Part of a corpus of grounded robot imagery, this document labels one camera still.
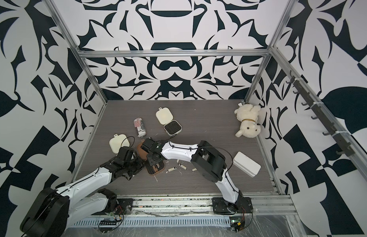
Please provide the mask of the brown nail kit case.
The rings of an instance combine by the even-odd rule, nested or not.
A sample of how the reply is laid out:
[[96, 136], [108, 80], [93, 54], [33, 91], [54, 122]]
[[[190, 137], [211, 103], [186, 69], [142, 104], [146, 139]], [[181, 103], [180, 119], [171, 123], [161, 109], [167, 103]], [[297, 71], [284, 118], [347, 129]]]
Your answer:
[[143, 145], [144, 141], [145, 141], [144, 139], [141, 140], [141, 142], [137, 145], [137, 153], [138, 153], [139, 157], [141, 158], [141, 160], [143, 161], [144, 167], [146, 168], [148, 174], [151, 175], [151, 176], [155, 176], [155, 175], [161, 173], [165, 169], [165, 163], [164, 162], [159, 162], [158, 164], [153, 165], [153, 166], [151, 166], [149, 164], [149, 161], [147, 159], [148, 152], [146, 152], [142, 149], [142, 145]]

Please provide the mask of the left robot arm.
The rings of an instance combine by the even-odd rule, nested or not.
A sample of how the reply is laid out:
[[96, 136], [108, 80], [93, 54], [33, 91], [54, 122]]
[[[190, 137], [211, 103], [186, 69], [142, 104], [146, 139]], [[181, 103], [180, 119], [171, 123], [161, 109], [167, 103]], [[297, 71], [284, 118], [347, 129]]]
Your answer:
[[43, 189], [20, 230], [27, 237], [59, 237], [67, 228], [92, 214], [117, 211], [117, 195], [105, 186], [120, 177], [130, 180], [143, 167], [134, 149], [120, 148], [115, 157], [85, 177], [57, 189]]

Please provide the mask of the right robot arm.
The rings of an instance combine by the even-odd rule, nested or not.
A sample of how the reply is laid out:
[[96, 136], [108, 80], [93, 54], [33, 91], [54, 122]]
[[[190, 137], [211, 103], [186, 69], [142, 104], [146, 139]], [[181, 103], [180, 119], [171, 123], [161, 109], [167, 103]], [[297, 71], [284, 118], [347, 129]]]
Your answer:
[[199, 144], [176, 144], [170, 140], [155, 141], [146, 139], [141, 149], [147, 153], [147, 161], [151, 166], [164, 160], [181, 160], [190, 162], [207, 180], [216, 184], [224, 201], [239, 210], [250, 206], [250, 202], [234, 185], [226, 164], [225, 156], [207, 141]]

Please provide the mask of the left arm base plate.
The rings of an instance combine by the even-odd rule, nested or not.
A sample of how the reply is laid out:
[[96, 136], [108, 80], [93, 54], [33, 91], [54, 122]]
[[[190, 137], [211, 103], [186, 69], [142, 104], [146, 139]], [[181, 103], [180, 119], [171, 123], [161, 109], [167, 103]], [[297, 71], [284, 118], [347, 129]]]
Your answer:
[[117, 198], [110, 205], [110, 210], [114, 215], [125, 215], [132, 211], [133, 198]]

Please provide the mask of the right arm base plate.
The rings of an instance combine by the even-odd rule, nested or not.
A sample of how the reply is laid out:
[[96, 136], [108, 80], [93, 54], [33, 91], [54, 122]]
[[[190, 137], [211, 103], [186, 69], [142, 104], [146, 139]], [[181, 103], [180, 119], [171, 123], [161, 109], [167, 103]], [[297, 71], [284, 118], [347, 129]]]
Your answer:
[[241, 197], [236, 203], [225, 201], [221, 197], [212, 198], [213, 212], [218, 215], [252, 214], [253, 206], [249, 197]]

